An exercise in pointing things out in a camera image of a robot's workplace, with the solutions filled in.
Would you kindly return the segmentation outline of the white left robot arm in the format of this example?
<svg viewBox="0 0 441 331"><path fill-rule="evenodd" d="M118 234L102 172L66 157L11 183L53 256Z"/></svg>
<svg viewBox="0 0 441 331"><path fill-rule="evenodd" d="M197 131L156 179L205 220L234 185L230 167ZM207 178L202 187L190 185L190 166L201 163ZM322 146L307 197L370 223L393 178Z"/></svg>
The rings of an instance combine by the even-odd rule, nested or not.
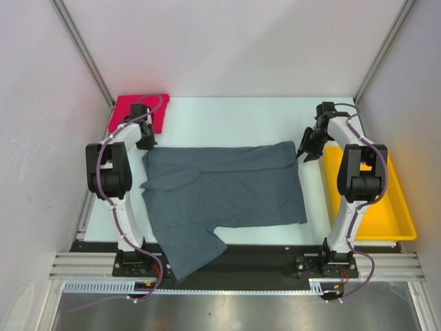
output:
<svg viewBox="0 0 441 331"><path fill-rule="evenodd" d="M132 148L151 150L156 145L151 113L142 103L132 104L130 113L107 139L85 147L88 189L110 211L119 236L114 277L144 277L154 265L143 248L145 239L130 201L133 176L128 157Z"/></svg>

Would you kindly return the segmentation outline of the grey t-shirt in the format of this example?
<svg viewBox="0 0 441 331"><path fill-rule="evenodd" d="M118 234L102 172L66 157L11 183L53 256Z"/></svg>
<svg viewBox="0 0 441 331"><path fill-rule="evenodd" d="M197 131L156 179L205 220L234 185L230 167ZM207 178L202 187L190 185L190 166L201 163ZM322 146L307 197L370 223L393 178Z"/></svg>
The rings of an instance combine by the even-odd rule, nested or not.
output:
<svg viewBox="0 0 441 331"><path fill-rule="evenodd" d="M142 185L152 232L177 279L226 251L217 228L304 224L291 141L241 148L155 148Z"/></svg>

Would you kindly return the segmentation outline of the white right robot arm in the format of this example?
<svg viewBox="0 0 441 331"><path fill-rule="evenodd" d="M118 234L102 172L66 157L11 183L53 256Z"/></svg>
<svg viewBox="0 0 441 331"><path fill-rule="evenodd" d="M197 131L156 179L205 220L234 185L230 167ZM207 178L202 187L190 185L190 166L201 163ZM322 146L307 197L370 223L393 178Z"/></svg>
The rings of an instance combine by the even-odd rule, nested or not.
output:
<svg viewBox="0 0 441 331"><path fill-rule="evenodd" d="M349 103L330 101L317 105L316 123L305 129L296 155L305 155L305 163L316 161L330 141L336 142L343 151L336 180L340 207L313 264L326 278L340 276L344 268L352 264L356 231L366 211L383 198L389 184L387 147L366 138L351 123L356 116L337 110L338 106L356 108Z"/></svg>

